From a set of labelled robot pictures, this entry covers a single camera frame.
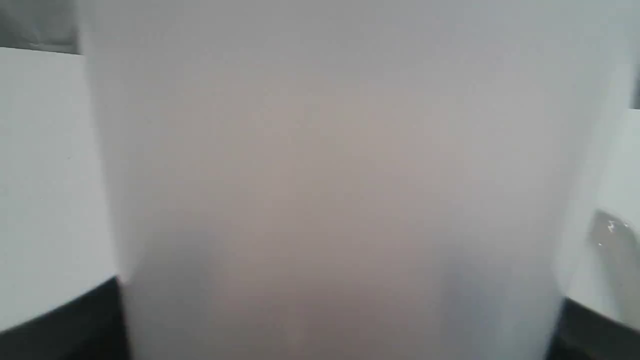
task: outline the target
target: translucent plastic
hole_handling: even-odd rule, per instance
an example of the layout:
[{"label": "translucent plastic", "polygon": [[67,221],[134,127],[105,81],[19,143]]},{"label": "translucent plastic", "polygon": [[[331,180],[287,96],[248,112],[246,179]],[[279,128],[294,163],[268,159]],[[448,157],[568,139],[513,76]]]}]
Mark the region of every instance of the translucent plastic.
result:
[{"label": "translucent plastic", "polygon": [[626,4],[82,2],[136,359],[541,359]]}]

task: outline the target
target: white wall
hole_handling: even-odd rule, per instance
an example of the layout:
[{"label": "white wall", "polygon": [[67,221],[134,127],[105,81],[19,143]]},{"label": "white wall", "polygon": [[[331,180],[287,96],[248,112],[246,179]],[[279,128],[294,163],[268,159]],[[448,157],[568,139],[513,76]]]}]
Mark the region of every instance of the white wall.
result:
[{"label": "white wall", "polygon": [[77,55],[0,48],[0,331],[115,273]]},{"label": "white wall", "polygon": [[[614,140],[598,193],[598,206],[640,226],[640,110],[628,110]],[[598,254],[585,241],[568,296],[614,320],[620,313]]]}]

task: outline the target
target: white surface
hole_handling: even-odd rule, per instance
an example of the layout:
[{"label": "white surface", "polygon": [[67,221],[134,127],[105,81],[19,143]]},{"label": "white surface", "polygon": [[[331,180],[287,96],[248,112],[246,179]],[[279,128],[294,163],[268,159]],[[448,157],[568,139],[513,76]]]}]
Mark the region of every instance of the white surface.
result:
[{"label": "white surface", "polygon": [[80,2],[134,353],[540,360],[630,3]]},{"label": "white surface", "polygon": [[0,330],[115,274],[83,62],[0,48]]},{"label": "white surface", "polygon": [[[636,229],[640,225],[639,160],[640,110],[627,110],[607,160],[598,192],[598,206],[631,223]],[[612,297],[600,258],[593,244],[586,241],[584,243],[582,259],[573,276],[568,296],[613,320],[620,321],[620,313]]]}]

